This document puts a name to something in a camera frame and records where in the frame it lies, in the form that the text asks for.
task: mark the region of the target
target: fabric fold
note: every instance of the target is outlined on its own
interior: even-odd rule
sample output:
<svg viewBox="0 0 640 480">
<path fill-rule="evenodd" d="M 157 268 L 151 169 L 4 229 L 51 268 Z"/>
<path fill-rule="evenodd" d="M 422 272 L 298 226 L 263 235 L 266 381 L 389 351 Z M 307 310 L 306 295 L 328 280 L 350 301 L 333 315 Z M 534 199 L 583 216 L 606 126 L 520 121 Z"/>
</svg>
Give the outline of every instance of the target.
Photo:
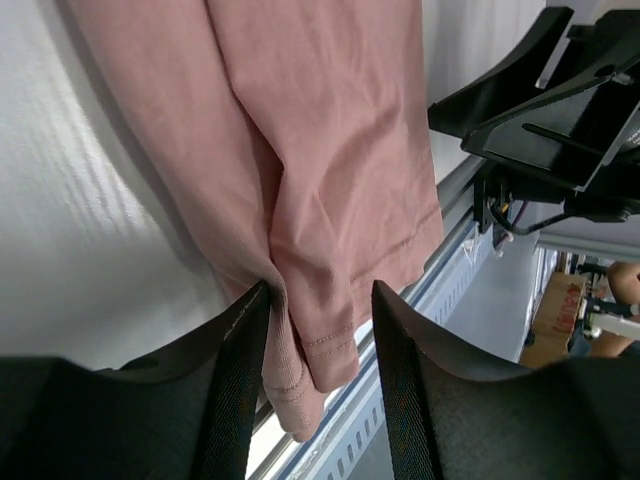
<svg viewBox="0 0 640 480">
<path fill-rule="evenodd" d="M 309 439 L 373 280 L 415 281 L 443 238 L 420 0 L 67 1 L 232 296 L 272 286 L 265 390 Z"/>
</svg>

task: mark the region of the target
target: pink shirt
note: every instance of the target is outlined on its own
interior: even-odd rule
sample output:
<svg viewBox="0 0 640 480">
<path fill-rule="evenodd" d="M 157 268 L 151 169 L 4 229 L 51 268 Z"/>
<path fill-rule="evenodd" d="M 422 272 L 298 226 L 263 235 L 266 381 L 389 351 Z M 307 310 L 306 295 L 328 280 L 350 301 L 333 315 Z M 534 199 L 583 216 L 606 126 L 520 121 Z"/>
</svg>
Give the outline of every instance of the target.
<svg viewBox="0 0 640 480">
<path fill-rule="evenodd" d="M 420 0 L 68 3 L 229 291 L 271 284 L 265 389 L 307 440 L 372 281 L 415 281 L 443 237 Z"/>
</svg>

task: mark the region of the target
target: cable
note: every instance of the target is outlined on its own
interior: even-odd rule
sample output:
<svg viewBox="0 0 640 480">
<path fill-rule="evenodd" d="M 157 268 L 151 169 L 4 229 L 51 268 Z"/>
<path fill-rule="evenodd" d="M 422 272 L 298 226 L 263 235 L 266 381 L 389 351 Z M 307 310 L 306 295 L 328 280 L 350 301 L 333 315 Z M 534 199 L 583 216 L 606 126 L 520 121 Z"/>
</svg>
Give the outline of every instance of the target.
<svg viewBox="0 0 640 480">
<path fill-rule="evenodd" d="M 502 208 L 502 214 L 504 215 L 508 210 L 509 210 L 509 204 L 505 204 L 505 206 L 507 208 Z M 516 214 L 516 217 L 513 220 L 513 225 L 517 225 L 520 220 L 522 220 L 522 217 L 524 216 L 524 212 L 527 210 L 527 207 L 529 206 L 529 202 L 528 201 L 524 201 L 522 202 L 522 205 L 520 205 L 520 209 L 518 210 L 518 213 Z M 496 242 L 496 244 L 493 246 L 493 249 L 496 251 L 496 253 L 498 253 L 498 255 L 501 257 L 502 256 L 502 247 L 504 247 L 504 244 L 507 242 L 513 242 L 513 234 L 511 232 L 505 232 L 500 236 L 500 240 L 498 240 Z"/>
<path fill-rule="evenodd" d="M 573 217 L 573 215 L 571 215 L 570 213 L 561 213 L 559 215 L 555 215 L 553 217 L 547 218 L 542 222 L 534 223 L 533 225 L 530 225 L 527 228 L 519 228 L 519 227 L 516 227 L 515 225 L 516 222 L 511 223 L 509 220 L 507 220 L 502 216 L 502 214 L 500 213 L 500 210 L 498 209 L 497 203 L 498 203 L 497 201 L 493 202 L 493 204 L 491 204 L 491 206 L 489 207 L 489 211 L 491 212 L 491 215 L 493 215 L 493 218 L 495 219 L 495 221 L 507 232 L 511 232 L 514 235 L 518 235 L 521 237 L 525 235 L 529 235 L 533 232 L 537 232 L 538 230 L 542 230 L 543 228 L 549 227 L 551 225 L 555 225 L 556 223 L 559 223 L 563 220 L 567 220 L 568 218 Z"/>
</svg>

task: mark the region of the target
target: cardboard box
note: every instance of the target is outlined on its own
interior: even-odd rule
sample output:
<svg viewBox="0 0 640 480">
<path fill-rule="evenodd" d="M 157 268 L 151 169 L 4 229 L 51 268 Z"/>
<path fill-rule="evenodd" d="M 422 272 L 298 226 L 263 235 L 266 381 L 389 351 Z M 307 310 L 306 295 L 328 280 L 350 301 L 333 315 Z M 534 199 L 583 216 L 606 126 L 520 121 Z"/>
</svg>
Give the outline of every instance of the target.
<svg viewBox="0 0 640 480">
<path fill-rule="evenodd" d="M 567 343 L 575 326 L 586 278 L 553 273 L 533 319 L 535 342 L 525 347 L 520 364 L 540 368 L 569 356 Z"/>
</svg>

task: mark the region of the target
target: white wall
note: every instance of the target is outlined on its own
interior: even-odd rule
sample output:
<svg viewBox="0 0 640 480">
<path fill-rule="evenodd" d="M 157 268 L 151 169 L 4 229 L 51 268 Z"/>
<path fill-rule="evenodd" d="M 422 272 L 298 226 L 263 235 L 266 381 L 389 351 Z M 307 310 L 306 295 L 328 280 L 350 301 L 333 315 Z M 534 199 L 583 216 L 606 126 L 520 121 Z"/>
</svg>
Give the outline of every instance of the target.
<svg viewBox="0 0 640 480">
<path fill-rule="evenodd" d="M 225 302 L 63 7 L 0 0 L 0 354 L 119 366 Z"/>
<path fill-rule="evenodd" d="M 429 105 L 497 65 L 544 5 L 544 0 L 423 0 Z M 460 139 L 438 132 L 431 132 L 431 151 L 438 181 L 468 157 Z"/>
</svg>

